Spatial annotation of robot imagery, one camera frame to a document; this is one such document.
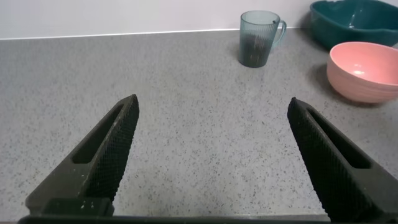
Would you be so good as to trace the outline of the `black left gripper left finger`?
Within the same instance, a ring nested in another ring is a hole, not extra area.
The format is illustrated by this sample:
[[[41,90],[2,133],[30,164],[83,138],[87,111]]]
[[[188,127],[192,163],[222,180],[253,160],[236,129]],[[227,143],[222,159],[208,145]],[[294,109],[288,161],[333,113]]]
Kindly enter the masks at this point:
[[[51,199],[114,200],[124,175],[139,118],[135,94],[119,100],[26,198],[30,214]]]

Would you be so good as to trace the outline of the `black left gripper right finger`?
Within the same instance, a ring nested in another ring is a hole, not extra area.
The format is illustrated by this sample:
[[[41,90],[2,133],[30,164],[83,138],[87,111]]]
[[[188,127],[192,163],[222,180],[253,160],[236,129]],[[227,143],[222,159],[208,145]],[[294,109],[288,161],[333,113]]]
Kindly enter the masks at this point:
[[[397,179],[308,103],[287,117],[313,188],[332,222],[396,222]]]

